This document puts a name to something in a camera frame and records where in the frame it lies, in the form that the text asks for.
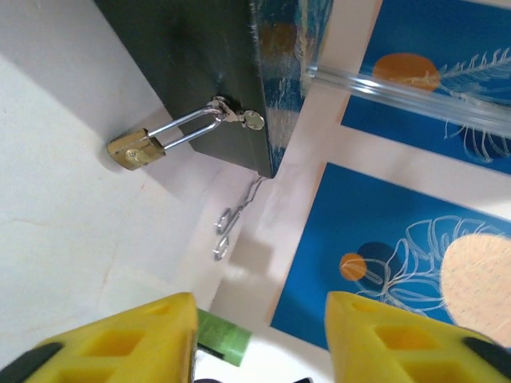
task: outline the green tape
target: green tape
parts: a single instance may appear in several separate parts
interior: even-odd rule
[[[199,349],[240,367],[252,333],[199,310]]]

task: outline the white leaf drawing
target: white leaf drawing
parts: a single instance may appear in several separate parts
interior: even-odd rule
[[[456,239],[472,234],[505,235],[484,221],[456,215],[412,223],[405,229],[404,237],[396,243],[394,253],[387,261],[364,259],[367,272],[361,279],[353,281],[358,288],[357,294],[422,315],[442,308],[445,303],[440,290],[440,268],[444,254]],[[402,266],[392,274],[390,264],[395,259],[402,261]],[[355,265],[359,265],[359,261],[350,260],[345,266],[349,262],[354,263],[354,269]],[[382,274],[371,271],[371,264],[381,267]],[[364,279],[378,289],[366,288]]]

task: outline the brass padlock body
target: brass padlock body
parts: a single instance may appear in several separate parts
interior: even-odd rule
[[[149,137],[147,129],[111,141],[106,150],[120,166],[128,170],[141,168],[165,157],[163,145],[155,137]]]

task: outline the beige circle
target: beige circle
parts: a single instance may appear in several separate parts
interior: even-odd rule
[[[465,235],[447,248],[442,293],[454,321],[511,346],[511,239]]]

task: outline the padlock shackle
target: padlock shackle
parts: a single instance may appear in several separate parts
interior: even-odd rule
[[[204,106],[201,109],[197,109],[195,112],[191,112],[191,113],[187,114],[186,116],[182,116],[181,118],[178,118],[177,120],[174,120],[174,121],[172,121],[172,122],[170,122],[170,123],[168,123],[166,125],[163,125],[162,127],[158,128],[156,130],[153,130],[152,132],[149,132],[148,135],[149,135],[149,137],[154,137],[154,136],[164,132],[165,130],[169,130],[169,129],[175,128],[175,127],[180,126],[182,124],[186,124],[187,122],[190,122],[191,120],[195,120],[196,118],[199,118],[201,116],[207,116],[208,114],[216,115],[216,121],[220,121],[220,122],[223,121],[225,119],[225,117],[226,117],[225,116],[225,112],[222,109],[217,108],[215,106],[208,105],[208,106]]]
[[[184,142],[188,142],[190,140],[193,140],[194,138],[200,137],[203,134],[206,134],[207,132],[210,132],[213,129],[217,128],[218,125],[222,123],[222,121],[223,120],[214,120],[211,124],[209,124],[208,126],[204,126],[202,129],[196,130],[195,132],[191,132],[189,134],[182,136],[181,138],[178,138],[177,140],[169,142],[168,144],[164,145],[163,149],[167,151],[170,148],[173,148],[179,144],[183,144]]]

